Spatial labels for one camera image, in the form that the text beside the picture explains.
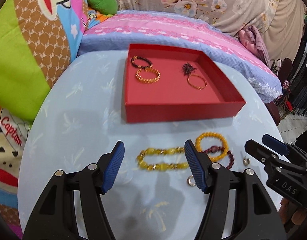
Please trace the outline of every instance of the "round table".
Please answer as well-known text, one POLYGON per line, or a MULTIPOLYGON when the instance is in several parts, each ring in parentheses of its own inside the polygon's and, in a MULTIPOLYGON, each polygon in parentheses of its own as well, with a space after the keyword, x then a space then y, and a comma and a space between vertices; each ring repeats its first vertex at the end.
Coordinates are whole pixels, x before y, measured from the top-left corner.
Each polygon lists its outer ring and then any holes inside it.
MULTIPOLYGON (((190 187, 190 169, 183 171, 144 171, 135 158, 141 150, 183 146, 201 133, 221 133, 235 156, 233 171, 244 171, 243 158, 263 184, 267 174, 263 165, 249 156, 244 145, 249 139, 261 143, 268 133, 282 140, 265 105, 248 81, 236 70, 219 64, 246 101, 233 118, 126 124, 124 121, 123 77, 127 51, 96 51, 75 59, 52 88, 34 121, 20 167, 18 208, 24 231, 30 213, 53 173, 80 171, 112 151, 118 140, 125 144, 125 157, 114 186, 101 196, 112 231, 117 240, 194 239, 204 214, 208 195, 190 187)), ((203 148, 220 145, 204 139, 203 148)), ((149 163, 182 162, 184 155, 149 163)), ((226 166, 229 159, 220 162, 226 166)), ((276 207, 281 197, 268 190, 276 207)), ((229 198, 223 237, 229 236, 234 215, 235 193, 229 198)), ((75 193, 76 216, 81 236, 87 238, 79 192, 75 193)))

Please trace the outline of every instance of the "bed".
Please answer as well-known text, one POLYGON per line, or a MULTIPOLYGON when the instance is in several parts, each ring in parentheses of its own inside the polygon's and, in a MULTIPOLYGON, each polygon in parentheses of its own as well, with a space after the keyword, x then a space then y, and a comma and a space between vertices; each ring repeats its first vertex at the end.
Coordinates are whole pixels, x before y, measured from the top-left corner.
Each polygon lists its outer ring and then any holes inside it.
POLYGON ((97 50, 124 50, 131 43, 170 45, 201 50, 213 61, 238 70, 264 103, 282 93, 278 78, 237 39, 203 20, 153 11, 119 11, 84 33, 79 55, 97 50))
POLYGON ((237 36, 254 25, 266 44, 270 62, 295 59, 303 35, 302 0, 117 0, 120 10, 161 11, 201 19, 237 36))

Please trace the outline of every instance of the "yellow bead necklace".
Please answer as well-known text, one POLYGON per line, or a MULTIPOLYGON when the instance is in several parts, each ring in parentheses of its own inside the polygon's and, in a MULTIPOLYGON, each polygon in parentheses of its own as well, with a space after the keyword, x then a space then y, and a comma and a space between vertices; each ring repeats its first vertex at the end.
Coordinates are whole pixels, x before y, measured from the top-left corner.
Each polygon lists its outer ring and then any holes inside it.
POLYGON ((188 163, 157 163, 157 164, 148 164, 143 159, 146 155, 174 155, 184 153, 184 147, 176 147, 170 149, 155 149, 148 148, 142 150, 137 156, 138 166, 143 170, 148 171, 166 171, 166 170, 184 170, 189 167, 188 163))
MULTIPOLYGON (((201 148, 200 143, 201 140, 206 137, 214 137, 218 138, 222 142, 223 152, 221 155, 217 157, 210 157, 212 162, 217 162, 227 156, 227 152, 229 150, 228 143, 226 139, 220 134, 215 132, 206 132, 202 133, 196 138, 195 147, 198 152, 203 152, 204 150, 201 148)), ((157 163, 157 164, 148 164, 143 159, 146 155, 174 155, 174 154, 181 154, 184 153, 184 147, 176 147, 176 148, 169 148, 169 149, 155 149, 155 148, 148 148, 146 150, 142 150, 140 154, 137 156, 136 160, 138 161, 139 168, 143 170, 156 170, 156 171, 166 171, 166 170, 184 170, 189 167, 188 163, 157 163)))

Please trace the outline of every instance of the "red tray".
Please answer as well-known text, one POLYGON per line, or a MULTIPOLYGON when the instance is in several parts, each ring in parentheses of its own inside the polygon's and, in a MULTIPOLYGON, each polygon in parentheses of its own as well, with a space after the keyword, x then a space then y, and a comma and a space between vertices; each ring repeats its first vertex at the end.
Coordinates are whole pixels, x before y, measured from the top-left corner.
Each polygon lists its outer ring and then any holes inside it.
MULTIPOLYGON (((145 65, 143 61, 136 64, 145 65)), ((141 72, 144 78, 153 73, 141 72)), ((204 83, 198 78, 195 85, 204 83)), ((171 46, 131 44, 126 62, 125 107, 127 122, 167 122, 233 117, 245 101, 225 74, 203 52, 171 46), (130 63, 133 56, 141 56, 160 71, 160 79, 144 84, 135 78, 137 68, 130 63), (195 89, 187 83, 182 66, 189 62, 194 72, 205 78, 207 87, 195 89)))

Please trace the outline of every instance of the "dark jewelry piece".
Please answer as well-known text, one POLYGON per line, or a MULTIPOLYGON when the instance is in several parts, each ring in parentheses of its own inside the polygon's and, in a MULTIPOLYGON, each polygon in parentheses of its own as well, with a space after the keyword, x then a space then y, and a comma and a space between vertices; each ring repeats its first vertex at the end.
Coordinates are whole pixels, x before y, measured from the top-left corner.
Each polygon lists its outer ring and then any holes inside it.
POLYGON ((131 64, 132 64, 135 68, 142 68, 142 69, 145 69, 145 68, 151 68, 151 67, 152 67, 152 62, 151 62, 149 59, 147 59, 147 58, 145 58, 145 57, 140 57, 140 56, 133 56, 132 59, 131 59, 131 64), (143 61, 147 62, 147 63, 148 63, 148 66, 137 65, 137 64, 135 63, 135 60, 136 60, 136 59, 140 59, 140 60, 143 60, 143 61))
POLYGON ((196 70, 189 62, 182 66, 182 71, 184 72, 185 76, 190 76, 191 72, 196 70))
MULTIPOLYGON (((205 153, 205 154, 208 154, 208 153, 216 153, 216 152, 218 152, 218 151, 224 151, 224 150, 225 150, 224 147, 212 146, 212 147, 210 147, 209 149, 204 150, 203 153, 205 153)), ((230 170, 230 169, 233 167, 234 163, 235 163, 235 158, 234 158, 234 155, 231 153, 231 151, 228 151, 228 152, 227 152, 227 155, 228 155, 228 157, 229 157, 229 164, 228 164, 228 166, 226 167, 226 169, 227 169, 227 170, 230 170)))

